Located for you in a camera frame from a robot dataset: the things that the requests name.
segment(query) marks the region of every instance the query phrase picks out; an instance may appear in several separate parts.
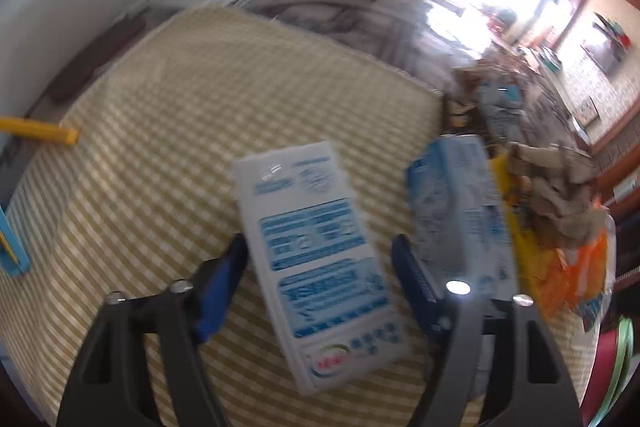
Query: milk carton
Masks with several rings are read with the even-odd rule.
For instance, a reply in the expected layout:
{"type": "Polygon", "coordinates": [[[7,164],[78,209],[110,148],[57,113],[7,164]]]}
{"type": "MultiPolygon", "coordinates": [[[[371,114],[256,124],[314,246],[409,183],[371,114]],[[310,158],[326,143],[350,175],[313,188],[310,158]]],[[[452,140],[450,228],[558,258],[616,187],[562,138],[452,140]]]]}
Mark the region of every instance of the milk carton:
{"type": "Polygon", "coordinates": [[[300,393],[406,354],[401,316],[330,144],[248,156],[235,175],[260,288],[300,393]]]}
{"type": "Polygon", "coordinates": [[[511,235],[484,146],[441,136],[407,170],[416,256],[444,286],[462,280],[490,298],[517,293],[511,235]]]}

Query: tiled wall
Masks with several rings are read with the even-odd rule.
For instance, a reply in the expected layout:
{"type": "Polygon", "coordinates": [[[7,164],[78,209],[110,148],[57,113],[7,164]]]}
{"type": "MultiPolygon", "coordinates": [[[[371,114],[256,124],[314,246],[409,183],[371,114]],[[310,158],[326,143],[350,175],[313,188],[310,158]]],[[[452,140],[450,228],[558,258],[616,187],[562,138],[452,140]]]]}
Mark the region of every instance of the tiled wall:
{"type": "Polygon", "coordinates": [[[588,0],[580,18],[558,50],[564,87],[575,106],[593,98],[600,119],[587,127],[592,141],[602,137],[640,95],[640,10],[625,0],[588,0]],[[618,22],[632,42],[622,66],[607,78],[580,47],[593,13],[618,22]]]}

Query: carton logo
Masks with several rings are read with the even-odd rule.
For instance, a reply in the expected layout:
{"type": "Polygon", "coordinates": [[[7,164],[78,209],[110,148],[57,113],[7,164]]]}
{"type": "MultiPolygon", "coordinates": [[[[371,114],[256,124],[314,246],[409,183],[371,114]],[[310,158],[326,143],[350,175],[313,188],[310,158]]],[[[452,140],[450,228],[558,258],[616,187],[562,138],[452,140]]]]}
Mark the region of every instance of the carton logo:
{"type": "Polygon", "coordinates": [[[322,347],[311,358],[309,370],[318,378],[330,378],[343,371],[351,359],[351,350],[344,344],[322,347]]]}

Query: blue clip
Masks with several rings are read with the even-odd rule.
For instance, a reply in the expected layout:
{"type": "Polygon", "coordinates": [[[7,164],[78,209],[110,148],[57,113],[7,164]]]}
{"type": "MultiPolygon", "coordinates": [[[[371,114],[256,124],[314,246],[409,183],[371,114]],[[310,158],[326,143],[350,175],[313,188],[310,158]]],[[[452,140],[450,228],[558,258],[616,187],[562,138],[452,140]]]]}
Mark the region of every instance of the blue clip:
{"type": "Polygon", "coordinates": [[[27,272],[31,261],[23,250],[20,241],[12,232],[9,222],[0,208],[0,265],[9,274],[9,277],[18,277],[27,272]]]}
{"type": "Polygon", "coordinates": [[[444,296],[433,275],[414,257],[409,239],[405,235],[397,235],[393,239],[391,263],[422,333],[432,341],[439,341],[442,332],[438,318],[444,296]]]}
{"type": "Polygon", "coordinates": [[[217,259],[205,261],[194,276],[200,298],[200,317],[194,324],[199,344],[218,333],[225,321],[226,310],[238,288],[246,268],[248,250],[241,233],[237,233],[217,259]]]}

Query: red object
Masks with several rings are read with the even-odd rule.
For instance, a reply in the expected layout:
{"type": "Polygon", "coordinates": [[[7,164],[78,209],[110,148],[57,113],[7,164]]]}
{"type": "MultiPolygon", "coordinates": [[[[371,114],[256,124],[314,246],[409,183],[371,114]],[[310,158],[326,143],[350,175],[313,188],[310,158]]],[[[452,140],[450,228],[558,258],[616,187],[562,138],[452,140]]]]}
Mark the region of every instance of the red object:
{"type": "Polygon", "coordinates": [[[593,362],[591,378],[584,393],[580,413],[585,427],[589,425],[602,405],[613,375],[618,350],[618,328],[601,334],[596,348],[596,359],[593,362]]]}

